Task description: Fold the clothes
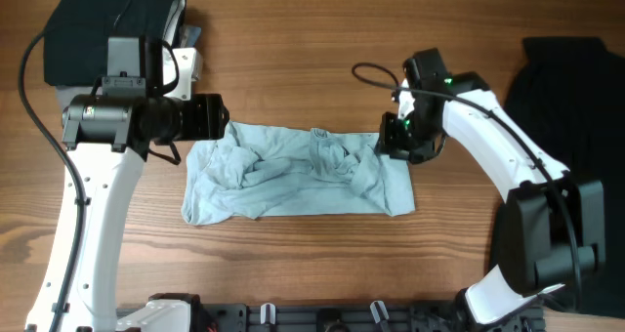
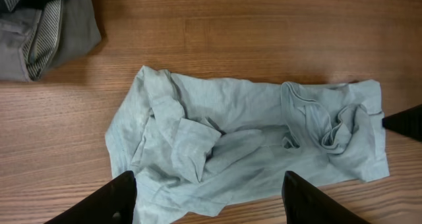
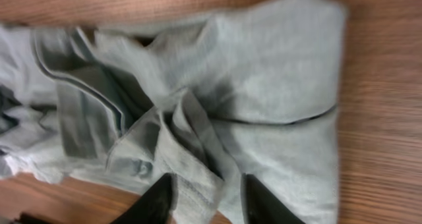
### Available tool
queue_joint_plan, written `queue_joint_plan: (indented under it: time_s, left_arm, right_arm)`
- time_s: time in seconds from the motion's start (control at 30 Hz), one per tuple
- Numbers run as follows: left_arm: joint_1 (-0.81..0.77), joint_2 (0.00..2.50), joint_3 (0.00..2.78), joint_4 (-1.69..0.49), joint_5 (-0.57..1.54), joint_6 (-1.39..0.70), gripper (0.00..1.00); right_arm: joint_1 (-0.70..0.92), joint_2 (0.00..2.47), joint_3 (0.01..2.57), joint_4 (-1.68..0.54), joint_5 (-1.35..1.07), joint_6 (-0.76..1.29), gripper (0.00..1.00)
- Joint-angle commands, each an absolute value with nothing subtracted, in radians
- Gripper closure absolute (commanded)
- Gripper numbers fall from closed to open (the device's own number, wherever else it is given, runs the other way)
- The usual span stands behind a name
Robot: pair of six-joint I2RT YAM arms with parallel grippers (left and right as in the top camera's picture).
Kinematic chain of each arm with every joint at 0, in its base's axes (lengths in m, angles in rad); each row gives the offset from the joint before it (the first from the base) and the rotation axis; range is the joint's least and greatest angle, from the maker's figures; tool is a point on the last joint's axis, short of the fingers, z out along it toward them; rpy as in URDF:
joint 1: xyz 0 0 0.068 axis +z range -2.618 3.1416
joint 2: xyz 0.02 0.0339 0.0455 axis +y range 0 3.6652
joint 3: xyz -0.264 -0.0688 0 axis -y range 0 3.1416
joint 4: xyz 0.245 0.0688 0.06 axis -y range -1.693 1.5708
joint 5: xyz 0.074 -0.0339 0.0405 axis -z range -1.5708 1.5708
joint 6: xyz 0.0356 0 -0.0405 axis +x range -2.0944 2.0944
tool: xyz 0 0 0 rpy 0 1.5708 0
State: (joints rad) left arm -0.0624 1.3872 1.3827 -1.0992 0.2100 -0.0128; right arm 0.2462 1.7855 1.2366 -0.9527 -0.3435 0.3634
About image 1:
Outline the light blue t-shirt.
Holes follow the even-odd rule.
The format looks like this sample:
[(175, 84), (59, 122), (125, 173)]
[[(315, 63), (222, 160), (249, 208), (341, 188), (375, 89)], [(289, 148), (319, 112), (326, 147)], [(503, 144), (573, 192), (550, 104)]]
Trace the light blue t-shirt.
[(187, 155), (182, 217), (207, 226), (240, 216), (386, 214), (415, 210), (404, 161), (375, 151), (375, 133), (231, 122)]

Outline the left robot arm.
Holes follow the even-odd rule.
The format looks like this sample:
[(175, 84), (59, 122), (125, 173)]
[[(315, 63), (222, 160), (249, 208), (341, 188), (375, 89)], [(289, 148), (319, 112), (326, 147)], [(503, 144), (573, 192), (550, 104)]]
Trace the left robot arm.
[(213, 331), (189, 293), (158, 293), (127, 316), (116, 278), (132, 194), (160, 145), (220, 139), (229, 112), (218, 94), (196, 94), (202, 58), (165, 41), (112, 37), (107, 69), (62, 114), (52, 145), (65, 167), (50, 261), (27, 315), (29, 331)]

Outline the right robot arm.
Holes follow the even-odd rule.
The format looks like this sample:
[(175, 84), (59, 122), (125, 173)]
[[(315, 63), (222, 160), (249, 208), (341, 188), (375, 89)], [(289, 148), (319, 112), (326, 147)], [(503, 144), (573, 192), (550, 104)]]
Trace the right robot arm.
[(377, 151), (420, 164), (454, 139), (503, 200), (494, 267), (454, 301), (414, 316), (430, 330), (528, 331), (532, 305), (565, 287), (579, 289), (604, 267), (603, 185), (576, 180), (511, 119), (479, 75), (450, 73), (438, 49), (415, 53), (403, 73), (390, 87), (398, 110), (383, 115)]

